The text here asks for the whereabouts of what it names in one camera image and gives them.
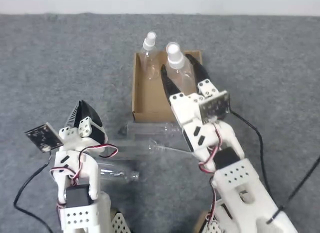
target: white wall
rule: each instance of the white wall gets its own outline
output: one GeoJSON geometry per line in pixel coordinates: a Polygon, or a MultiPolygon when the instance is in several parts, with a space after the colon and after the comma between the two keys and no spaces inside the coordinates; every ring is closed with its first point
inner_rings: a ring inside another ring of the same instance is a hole
{"type": "Polygon", "coordinates": [[[0,13],[320,16],[320,0],[0,0],[0,13]]]}

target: gray carpet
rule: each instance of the gray carpet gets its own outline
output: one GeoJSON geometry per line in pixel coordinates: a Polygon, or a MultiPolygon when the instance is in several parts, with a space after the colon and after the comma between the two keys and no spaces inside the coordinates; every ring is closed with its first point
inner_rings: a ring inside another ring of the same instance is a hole
{"type": "MultiPolygon", "coordinates": [[[[61,128],[77,100],[88,101],[109,126],[131,119],[133,53],[156,31],[163,49],[177,41],[203,51],[212,81],[231,93],[232,107],[261,131],[265,164],[284,202],[319,155],[320,18],[200,15],[0,15],[0,232],[46,232],[13,208],[27,176],[47,160],[23,132],[49,121],[61,128]]],[[[228,116],[257,171],[255,133],[228,116]]],[[[112,205],[136,233],[188,233],[211,202],[197,161],[154,155],[136,184],[110,185],[112,205]]],[[[320,229],[320,168],[286,212],[301,233],[320,229]]],[[[59,232],[57,188],[48,172],[20,200],[59,232]]]]}

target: red and white wire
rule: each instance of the red and white wire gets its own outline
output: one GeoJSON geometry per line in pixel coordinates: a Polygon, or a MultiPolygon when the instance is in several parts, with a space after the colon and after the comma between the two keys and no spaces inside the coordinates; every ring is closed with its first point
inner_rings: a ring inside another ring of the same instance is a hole
{"type": "Polygon", "coordinates": [[[217,194],[216,194],[216,191],[215,191],[215,188],[214,186],[212,185],[212,180],[213,180],[213,176],[210,178],[210,186],[212,188],[212,193],[213,193],[213,199],[212,199],[212,205],[211,205],[211,209],[210,209],[210,213],[208,213],[206,216],[205,216],[205,219],[208,221],[208,227],[209,227],[209,224],[210,222],[213,220],[214,218],[214,215],[215,215],[215,210],[216,210],[216,201],[217,201],[217,194]]]}
{"type": "Polygon", "coordinates": [[[214,128],[215,128],[215,133],[218,137],[218,145],[216,145],[212,150],[210,147],[208,147],[210,150],[211,150],[211,153],[210,153],[210,156],[205,160],[205,161],[200,161],[198,163],[198,166],[199,166],[199,169],[202,171],[202,172],[205,172],[205,173],[208,173],[208,174],[213,174],[214,172],[210,171],[210,170],[207,170],[204,168],[204,165],[206,165],[209,161],[212,161],[213,158],[215,157],[217,151],[221,148],[221,145],[223,143],[222,141],[222,137],[221,137],[221,134],[220,132],[218,131],[217,127],[215,124],[213,124],[214,128]]]}

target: electrical cable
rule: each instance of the electrical cable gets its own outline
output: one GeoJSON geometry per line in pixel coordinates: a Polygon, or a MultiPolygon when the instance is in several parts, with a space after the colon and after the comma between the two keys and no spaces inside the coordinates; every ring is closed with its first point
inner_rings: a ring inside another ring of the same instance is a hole
{"type": "Polygon", "coordinates": [[[210,186],[212,188],[212,205],[211,205],[211,210],[210,213],[206,215],[205,219],[208,221],[208,227],[209,227],[209,223],[212,221],[212,219],[214,218],[215,215],[215,209],[216,209],[216,201],[217,201],[217,195],[216,195],[216,191],[214,186],[212,185],[212,181],[214,179],[214,176],[210,177],[210,186]]]}
{"type": "Polygon", "coordinates": [[[213,126],[214,126],[214,128],[215,128],[215,133],[216,133],[216,135],[217,135],[217,137],[218,137],[218,145],[215,146],[215,147],[211,150],[210,156],[209,156],[204,162],[199,162],[199,163],[198,163],[198,167],[199,167],[200,171],[205,172],[205,173],[209,173],[209,174],[213,174],[213,172],[205,169],[205,168],[204,168],[204,165],[207,164],[209,161],[211,161],[211,160],[215,157],[217,151],[221,148],[222,143],[223,143],[223,142],[222,142],[221,134],[220,134],[220,132],[218,131],[216,125],[213,124],[213,126]]]}
{"type": "Polygon", "coordinates": [[[281,211],[283,211],[288,204],[290,203],[290,201],[295,197],[295,195],[298,193],[298,191],[301,189],[301,187],[304,185],[304,183],[309,179],[309,177],[311,176],[311,174],[314,172],[314,170],[317,168],[317,166],[320,164],[320,156],[318,157],[318,159],[314,162],[314,164],[312,165],[312,167],[309,169],[309,171],[305,174],[305,176],[303,177],[303,179],[300,181],[300,183],[294,188],[294,190],[292,191],[292,193],[289,195],[288,199],[286,200],[286,202],[281,205],[278,210],[272,215],[272,217],[266,222],[267,224],[270,224],[279,214],[281,211]]]}
{"type": "Polygon", "coordinates": [[[270,185],[269,185],[269,181],[268,181],[268,177],[267,177],[267,172],[266,172],[266,167],[265,167],[265,159],[264,159],[264,141],[263,141],[263,138],[260,134],[260,132],[258,131],[258,129],[253,125],[251,124],[248,120],[246,120],[245,118],[243,118],[241,115],[239,115],[237,112],[233,111],[231,109],[231,106],[230,106],[230,113],[233,114],[234,116],[236,116],[238,119],[240,119],[241,121],[243,121],[244,123],[246,123],[251,129],[253,129],[255,131],[255,133],[257,134],[258,138],[259,138],[259,142],[260,142],[260,162],[261,162],[261,170],[262,170],[262,177],[263,177],[263,181],[264,181],[264,184],[265,184],[265,188],[266,188],[266,191],[269,193],[270,197],[272,198],[273,201],[274,200],[274,197],[272,195],[272,192],[271,192],[271,188],[270,188],[270,185]]]}
{"type": "Polygon", "coordinates": [[[37,169],[25,182],[24,184],[21,186],[21,188],[19,189],[18,193],[16,194],[16,197],[13,201],[13,207],[15,209],[17,209],[18,211],[25,213],[26,215],[35,218],[37,221],[39,221],[42,225],[45,226],[45,228],[48,230],[48,232],[53,233],[53,230],[50,228],[50,226],[43,220],[41,219],[39,216],[36,216],[35,214],[31,213],[30,211],[27,211],[26,209],[23,209],[21,207],[18,206],[18,201],[19,198],[22,194],[22,192],[24,191],[24,189],[26,188],[26,186],[33,180],[34,177],[36,177],[37,175],[39,175],[40,172],[43,171],[44,168],[46,168],[49,163],[50,160],[52,158],[52,153],[51,151],[49,151],[49,159],[47,161],[47,163],[45,163],[43,166],[41,166],[39,169],[37,169]]]}

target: black cable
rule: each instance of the black cable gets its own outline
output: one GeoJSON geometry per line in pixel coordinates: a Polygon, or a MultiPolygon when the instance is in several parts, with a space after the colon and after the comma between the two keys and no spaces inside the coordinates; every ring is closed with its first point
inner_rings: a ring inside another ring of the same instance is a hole
{"type": "Polygon", "coordinates": [[[44,168],[46,168],[49,165],[51,157],[52,157],[52,153],[50,151],[49,152],[49,159],[48,159],[47,163],[45,163],[43,166],[41,166],[39,169],[37,169],[36,172],[33,173],[24,182],[24,184],[21,186],[21,188],[19,189],[18,193],[16,194],[16,197],[15,197],[15,199],[13,201],[13,207],[16,208],[18,211],[23,212],[23,213],[27,214],[28,216],[35,218],[37,221],[39,221],[41,224],[43,224],[45,226],[45,228],[48,230],[48,232],[53,233],[53,230],[50,228],[50,226],[43,219],[41,219],[40,217],[36,216],[35,214],[33,214],[33,213],[31,213],[31,212],[29,212],[29,211],[27,211],[27,210],[25,210],[25,209],[23,209],[23,208],[21,208],[21,207],[19,207],[17,205],[17,203],[19,201],[19,198],[20,198],[22,192],[24,191],[24,189],[26,188],[26,186],[33,180],[34,177],[36,177],[40,172],[42,172],[42,170],[44,168]]]}
{"type": "Polygon", "coordinates": [[[235,111],[233,111],[230,107],[230,113],[233,114],[234,116],[236,116],[237,118],[239,118],[241,121],[243,121],[244,123],[246,123],[250,128],[252,128],[255,133],[257,134],[258,138],[259,138],[259,142],[260,142],[260,162],[261,162],[261,169],[262,169],[262,177],[263,177],[263,181],[265,184],[265,188],[266,191],[269,193],[270,197],[272,198],[273,201],[274,197],[272,195],[271,189],[270,189],[270,185],[268,182],[268,178],[267,178],[267,173],[266,173],[266,168],[265,168],[265,159],[264,159],[264,141],[262,139],[262,136],[260,134],[260,132],[258,131],[258,129],[252,125],[249,121],[247,121],[245,118],[243,118],[241,115],[239,115],[238,113],[236,113],[235,111]]]}
{"type": "Polygon", "coordinates": [[[317,166],[320,164],[320,156],[318,159],[314,162],[313,166],[309,169],[309,171],[305,174],[303,179],[300,181],[300,183],[294,188],[292,193],[289,195],[288,199],[286,202],[279,207],[279,209],[273,214],[273,216],[266,222],[267,224],[270,224],[278,215],[281,211],[283,211],[287,205],[290,203],[290,201],[295,197],[295,195],[298,193],[298,191],[301,189],[301,187],[304,185],[304,183],[309,179],[311,174],[314,172],[314,170],[317,168],[317,166]]]}

